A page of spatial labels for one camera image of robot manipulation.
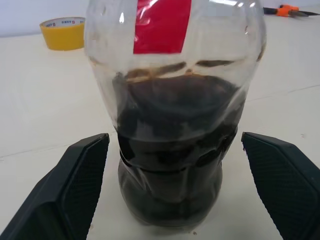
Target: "table surface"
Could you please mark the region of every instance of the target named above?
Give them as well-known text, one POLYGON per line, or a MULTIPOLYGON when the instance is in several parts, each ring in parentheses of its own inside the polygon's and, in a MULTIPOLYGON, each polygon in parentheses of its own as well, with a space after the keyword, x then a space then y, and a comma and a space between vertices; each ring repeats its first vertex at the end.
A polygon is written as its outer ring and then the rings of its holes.
MULTIPOLYGON (((320 6, 306 10, 320 13, 320 6)), ((293 143, 320 167, 320 17, 265 20, 267 48, 223 160, 220 196, 194 232, 180 233, 130 216, 118 184, 117 135, 84 50, 49 50, 41 35, 0 38, 0 232, 69 145, 109 133, 88 240, 282 239, 257 194, 241 133, 293 143)))

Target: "brown liquid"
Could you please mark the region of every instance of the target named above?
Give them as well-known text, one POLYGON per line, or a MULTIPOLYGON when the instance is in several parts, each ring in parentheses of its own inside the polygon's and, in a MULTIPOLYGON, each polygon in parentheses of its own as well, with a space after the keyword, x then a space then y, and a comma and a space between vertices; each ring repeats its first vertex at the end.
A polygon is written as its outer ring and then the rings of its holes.
POLYGON ((237 133, 246 95, 230 107, 236 86, 197 75, 135 83, 119 76, 114 88, 118 177, 129 209, 153 225, 199 223, 218 197, 221 161, 237 133))

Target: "orange scissor handle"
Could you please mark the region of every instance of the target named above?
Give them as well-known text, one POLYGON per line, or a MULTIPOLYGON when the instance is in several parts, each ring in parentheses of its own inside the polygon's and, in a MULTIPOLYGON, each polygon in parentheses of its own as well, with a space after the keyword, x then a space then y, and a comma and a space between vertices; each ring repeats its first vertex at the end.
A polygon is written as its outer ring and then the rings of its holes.
POLYGON ((291 11, 288 8, 278 8, 276 15, 280 17, 289 17, 289 11, 291 11))
POLYGON ((291 6, 291 5, 288 5, 288 4, 281 5, 280 8, 281 9, 288 9, 289 11, 299 11, 299 7, 291 6))
POLYGON ((289 12, 291 11, 299 11, 299 7, 291 6, 291 5, 281 5, 280 8, 277 9, 277 16, 280 17, 289 17, 289 12))

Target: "white wall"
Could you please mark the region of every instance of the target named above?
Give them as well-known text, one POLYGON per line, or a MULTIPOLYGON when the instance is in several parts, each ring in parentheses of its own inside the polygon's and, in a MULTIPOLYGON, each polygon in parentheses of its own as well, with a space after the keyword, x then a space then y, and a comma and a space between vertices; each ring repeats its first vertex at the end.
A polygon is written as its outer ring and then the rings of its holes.
MULTIPOLYGON (((260 1, 265 7, 320 4, 320 0, 260 1)), ((39 24, 53 18, 85 17, 88 3, 89 0, 0 0, 0 37, 40 33, 39 24)))

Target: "textured rubber pad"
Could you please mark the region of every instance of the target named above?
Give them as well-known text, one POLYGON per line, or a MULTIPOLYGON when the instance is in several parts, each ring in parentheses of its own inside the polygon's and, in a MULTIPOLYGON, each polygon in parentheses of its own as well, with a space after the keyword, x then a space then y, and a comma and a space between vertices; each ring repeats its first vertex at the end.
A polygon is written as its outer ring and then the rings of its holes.
POLYGON ((293 144, 244 132, 257 192, 284 240, 320 239, 320 170, 293 144))
POLYGON ((85 240, 99 200, 108 134, 71 145, 34 187, 0 240, 85 240))

